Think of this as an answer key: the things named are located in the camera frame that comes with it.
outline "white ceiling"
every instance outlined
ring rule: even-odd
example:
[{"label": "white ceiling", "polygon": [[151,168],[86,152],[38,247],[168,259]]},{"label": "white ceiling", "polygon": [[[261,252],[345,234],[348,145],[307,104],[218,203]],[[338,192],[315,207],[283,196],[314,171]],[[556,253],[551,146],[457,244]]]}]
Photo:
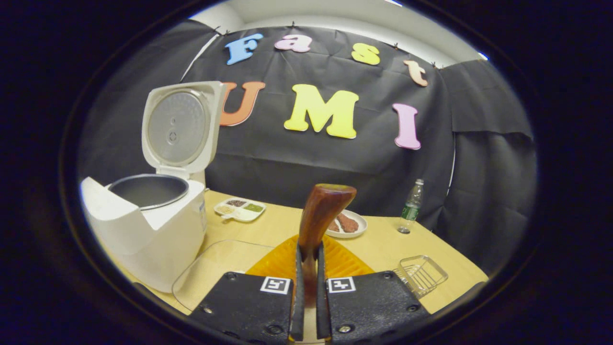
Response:
[{"label": "white ceiling", "polygon": [[[280,20],[288,21],[283,25],[290,25],[289,18],[292,16],[303,20],[297,21],[296,25],[302,23],[313,26],[321,23],[322,27],[336,26],[337,29],[350,29],[348,31],[359,34],[370,32],[371,35],[365,36],[387,43],[407,42],[410,47],[402,47],[400,44],[399,47],[410,52],[410,48],[421,46],[419,50],[428,55],[421,56],[422,58],[445,61],[446,65],[481,58],[474,48],[439,24],[413,10],[385,0],[229,0],[194,16],[193,19],[212,27],[221,25],[221,29],[236,31],[238,28],[279,25]],[[313,18],[326,20],[318,22]],[[364,23],[363,30],[357,29],[359,23]]]}]

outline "wooden spatula handle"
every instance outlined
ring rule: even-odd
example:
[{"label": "wooden spatula handle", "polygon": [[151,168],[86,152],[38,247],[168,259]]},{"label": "wooden spatula handle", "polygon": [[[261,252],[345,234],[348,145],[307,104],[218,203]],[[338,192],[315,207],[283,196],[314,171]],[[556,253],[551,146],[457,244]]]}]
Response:
[{"label": "wooden spatula handle", "polygon": [[356,189],[346,185],[317,184],[309,195],[302,219],[298,247],[302,254],[302,274],[306,307],[314,306],[317,291],[315,259],[321,239],[330,222],[356,197]]}]

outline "sliced meat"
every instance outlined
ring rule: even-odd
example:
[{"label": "sliced meat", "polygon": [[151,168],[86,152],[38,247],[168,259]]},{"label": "sliced meat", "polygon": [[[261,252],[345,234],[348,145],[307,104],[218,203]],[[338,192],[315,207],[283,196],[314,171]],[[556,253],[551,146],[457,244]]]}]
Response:
[{"label": "sliced meat", "polygon": [[341,227],[343,231],[346,233],[354,233],[357,231],[357,222],[344,214],[339,214],[337,216],[338,222],[341,223]]},{"label": "sliced meat", "polygon": [[334,219],[332,219],[332,223],[330,223],[330,225],[328,226],[328,230],[336,231],[337,233],[341,232],[341,231],[338,229],[338,225],[337,225],[337,223],[334,221]]}]

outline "blue letter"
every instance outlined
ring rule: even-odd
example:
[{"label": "blue letter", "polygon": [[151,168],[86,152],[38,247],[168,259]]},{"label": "blue letter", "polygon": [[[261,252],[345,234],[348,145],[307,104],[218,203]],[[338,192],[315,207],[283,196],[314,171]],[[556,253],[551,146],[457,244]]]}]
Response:
[{"label": "blue letter", "polygon": [[254,50],[257,48],[255,40],[262,37],[264,37],[262,34],[253,34],[226,44],[226,48],[230,49],[230,60],[227,63],[234,64],[249,58],[253,53],[247,52],[247,49]]}]

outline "white rice cooker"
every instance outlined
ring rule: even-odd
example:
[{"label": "white rice cooker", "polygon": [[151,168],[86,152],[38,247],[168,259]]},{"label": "white rice cooker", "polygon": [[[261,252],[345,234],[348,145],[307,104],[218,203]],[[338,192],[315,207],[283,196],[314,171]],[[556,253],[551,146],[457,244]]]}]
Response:
[{"label": "white rice cooker", "polygon": [[204,240],[204,169],[217,148],[226,86],[196,82],[149,93],[142,150],[156,174],[102,186],[81,182],[85,214],[113,258],[144,284],[171,292]]}]

